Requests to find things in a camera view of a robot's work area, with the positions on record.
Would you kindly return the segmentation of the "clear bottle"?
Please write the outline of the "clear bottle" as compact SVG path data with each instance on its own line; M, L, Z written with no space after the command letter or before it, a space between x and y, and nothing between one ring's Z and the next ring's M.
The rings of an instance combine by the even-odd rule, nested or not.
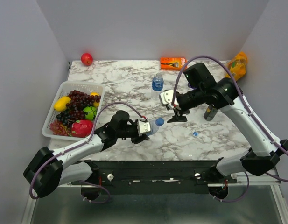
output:
M151 131L147 134L147 136L154 135L154 134L159 130L159 128L160 128L160 126L157 126L157 125L155 124L155 119L149 121L149 123L150 123Z
M164 80L161 73L157 73L153 79L151 84L151 98L157 99L160 93L163 90Z

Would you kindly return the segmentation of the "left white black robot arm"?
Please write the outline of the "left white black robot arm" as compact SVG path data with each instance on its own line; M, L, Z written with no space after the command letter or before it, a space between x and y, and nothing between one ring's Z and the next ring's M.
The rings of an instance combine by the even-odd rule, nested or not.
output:
M132 121L129 113L119 110L108 123L80 141L55 150L39 149L23 172L30 184L30 197L38 199L52 193L64 179L65 170L79 160L112 147L117 139L130 138L134 144L142 142L148 139L151 130L145 117Z

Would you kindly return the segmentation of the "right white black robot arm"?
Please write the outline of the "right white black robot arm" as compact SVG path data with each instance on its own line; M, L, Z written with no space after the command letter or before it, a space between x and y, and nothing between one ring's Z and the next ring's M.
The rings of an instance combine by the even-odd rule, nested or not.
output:
M261 176L274 168L288 151L288 140L281 140L267 129L238 86L229 78L216 82L204 63L190 66L184 75L194 90L184 94L168 90L160 94L162 105L174 110L169 122L186 122L185 115L191 108L211 105L235 124L251 146L242 154L218 159L209 171L210 179L219 183L232 173L244 171Z

